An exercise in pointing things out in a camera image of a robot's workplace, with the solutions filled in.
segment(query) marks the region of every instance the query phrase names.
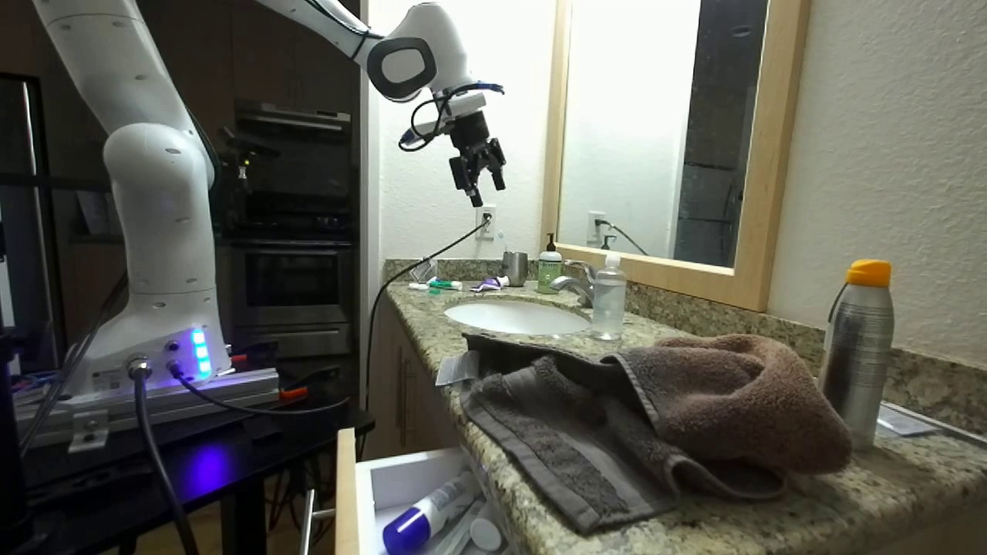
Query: mirror frame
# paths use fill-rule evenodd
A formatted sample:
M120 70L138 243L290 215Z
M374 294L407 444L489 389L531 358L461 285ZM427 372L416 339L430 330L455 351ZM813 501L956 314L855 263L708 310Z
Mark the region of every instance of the mirror frame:
M571 6L573 0L554 2L554 64L543 199L543 232L553 232L554 238L560 220L564 179ZM768 0L735 268L621 253L628 281L753 310L765 307L770 291L770 263L780 226L804 28L808 0ZM605 260L605 249L596 247L559 243L559 249L564 260L581 260L586 264L602 264Z

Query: robotic arm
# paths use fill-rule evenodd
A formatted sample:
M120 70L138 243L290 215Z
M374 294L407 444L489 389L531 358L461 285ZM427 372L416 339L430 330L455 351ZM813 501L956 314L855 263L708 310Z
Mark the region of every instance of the robotic arm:
M478 176L489 170L503 189L503 150L484 123L484 93L467 72L467 53L453 22L419 2L389 33L369 33L337 0L259 0L312 28L354 59L384 97L410 97L430 85L434 121L413 117L402 139L419 150L450 135L455 189L482 205ZM231 363L216 307L216 253L206 189L210 153L188 117L136 0L33 0L38 15L62 55L73 85L108 133L106 166L126 243L130 298L106 319L78 360L69 394L130 394L124 365L147 360L147 389L172 389L172 371L196 381Z

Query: faucet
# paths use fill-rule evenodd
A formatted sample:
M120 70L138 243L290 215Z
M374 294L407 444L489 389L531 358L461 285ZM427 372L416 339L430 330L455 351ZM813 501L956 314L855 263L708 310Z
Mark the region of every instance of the faucet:
M559 273L553 281L553 290L571 290L571 291L577 291L581 305L589 307L592 305L592 281L596 281L592 264L568 260L560 268L564 268L564 273Z

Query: bathroom sink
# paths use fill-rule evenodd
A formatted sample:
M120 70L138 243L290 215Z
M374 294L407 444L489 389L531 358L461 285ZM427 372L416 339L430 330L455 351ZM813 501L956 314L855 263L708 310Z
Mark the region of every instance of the bathroom sink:
M453 301L443 314L487 333L564 336L589 325L584 310L521 294L474 294Z

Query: orange cap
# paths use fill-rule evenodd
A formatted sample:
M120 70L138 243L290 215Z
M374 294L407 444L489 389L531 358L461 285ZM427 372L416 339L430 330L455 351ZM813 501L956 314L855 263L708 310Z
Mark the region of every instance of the orange cap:
M855 260L850 268L845 272L845 283L887 290L892 263L887 260Z

